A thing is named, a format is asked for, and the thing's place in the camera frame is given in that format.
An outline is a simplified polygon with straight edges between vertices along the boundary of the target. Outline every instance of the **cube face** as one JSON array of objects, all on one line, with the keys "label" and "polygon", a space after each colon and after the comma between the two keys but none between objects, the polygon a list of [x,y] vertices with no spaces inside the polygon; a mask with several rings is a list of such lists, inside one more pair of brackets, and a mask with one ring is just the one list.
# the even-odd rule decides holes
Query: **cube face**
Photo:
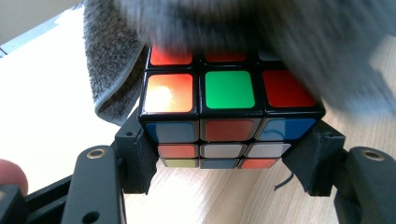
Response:
[{"label": "cube face", "polygon": [[190,112],[193,106],[190,74],[158,74],[148,78],[143,108],[147,112]]},{"label": "cube face", "polygon": [[138,119],[167,167],[268,169],[324,115],[271,53],[150,50]]},{"label": "cube face", "polygon": [[268,119],[260,127],[256,139],[259,141],[297,140],[316,122],[316,119]]},{"label": "cube face", "polygon": [[269,169],[275,163],[276,159],[243,159],[239,162],[239,169]]},{"label": "cube face", "polygon": [[198,122],[148,122],[145,127],[156,143],[192,143],[198,140]]},{"label": "cube face", "polygon": [[249,145],[246,158],[280,158],[291,144],[289,143],[263,143],[257,142]]},{"label": "cube face", "polygon": [[207,142],[247,141],[260,119],[201,119],[201,139]]},{"label": "cube face", "polygon": [[195,168],[198,167],[198,160],[182,160],[182,159],[161,159],[163,165],[170,168]]},{"label": "cube face", "polygon": [[150,51],[148,60],[148,68],[155,68],[157,66],[178,66],[188,65],[192,63],[192,53],[171,53],[166,50],[153,46]]},{"label": "cube face", "polygon": [[201,169],[234,169],[239,160],[238,159],[201,159]]},{"label": "cube face", "polygon": [[205,74],[205,104],[210,109],[253,107],[255,97],[247,71],[216,71]]},{"label": "cube face", "polygon": [[262,80],[269,105],[272,107],[312,107],[318,104],[287,70],[264,71]]},{"label": "cube face", "polygon": [[205,158],[239,158],[246,150],[245,144],[217,143],[201,145],[200,155]]},{"label": "cube face", "polygon": [[196,158],[198,157],[198,146],[194,144],[185,145],[158,145],[158,152],[161,158]]}]

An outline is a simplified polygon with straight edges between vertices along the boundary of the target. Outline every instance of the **green sticker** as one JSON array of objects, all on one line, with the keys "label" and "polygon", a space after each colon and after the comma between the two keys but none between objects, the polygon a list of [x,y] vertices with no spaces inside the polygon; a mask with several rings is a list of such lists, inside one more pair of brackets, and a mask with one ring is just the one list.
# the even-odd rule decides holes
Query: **green sticker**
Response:
[{"label": "green sticker", "polygon": [[251,108],[255,105],[250,74],[246,71],[208,72],[206,106],[211,109]]}]

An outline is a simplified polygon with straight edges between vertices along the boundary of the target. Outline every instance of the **metal screw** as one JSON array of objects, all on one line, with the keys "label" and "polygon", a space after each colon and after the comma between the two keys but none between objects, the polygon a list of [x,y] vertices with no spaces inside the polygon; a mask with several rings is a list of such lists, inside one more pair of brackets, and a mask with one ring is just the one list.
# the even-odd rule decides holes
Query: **metal screw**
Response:
[{"label": "metal screw", "polygon": [[87,158],[95,160],[105,156],[105,154],[106,154],[105,149],[94,149],[87,154]]},{"label": "metal screw", "polygon": [[378,154],[377,152],[374,152],[372,150],[365,149],[361,153],[365,158],[372,161],[383,161],[385,159],[381,154]]}]

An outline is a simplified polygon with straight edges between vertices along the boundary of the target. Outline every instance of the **gray fabric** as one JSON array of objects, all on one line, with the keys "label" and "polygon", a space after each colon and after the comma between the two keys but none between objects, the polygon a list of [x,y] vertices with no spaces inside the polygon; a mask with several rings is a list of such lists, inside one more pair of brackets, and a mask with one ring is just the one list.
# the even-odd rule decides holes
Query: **gray fabric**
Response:
[{"label": "gray fabric", "polygon": [[121,124],[144,60],[142,42],[173,51],[272,49],[316,98],[355,115],[396,114],[370,65],[395,31],[395,0],[88,0],[86,46],[96,113]]},{"label": "gray fabric", "polygon": [[121,125],[140,94],[147,49],[112,1],[85,1],[84,39],[94,111]]}]

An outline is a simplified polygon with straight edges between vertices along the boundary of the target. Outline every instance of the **screw hole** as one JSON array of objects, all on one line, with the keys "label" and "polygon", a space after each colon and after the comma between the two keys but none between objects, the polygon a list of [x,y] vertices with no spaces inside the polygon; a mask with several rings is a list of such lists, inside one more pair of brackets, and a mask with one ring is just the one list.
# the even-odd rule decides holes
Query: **screw hole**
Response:
[{"label": "screw hole", "polygon": [[89,159],[99,159],[105,155],[106,151],[104,149],[94,149],[87,154]]},{"label": "screw hole", "polygon": [[98,212],[90,212],[88,214],[86,214],[83,218],[82,218],[82,223],[94,223],[95,221],[97,221],[99,219],[99,213]]},{"label": "screw hole", "polygon": [[364,150],[362,153],[364,157],[373,161],[383,161],[385,159],[381,154],[371,150]]}]

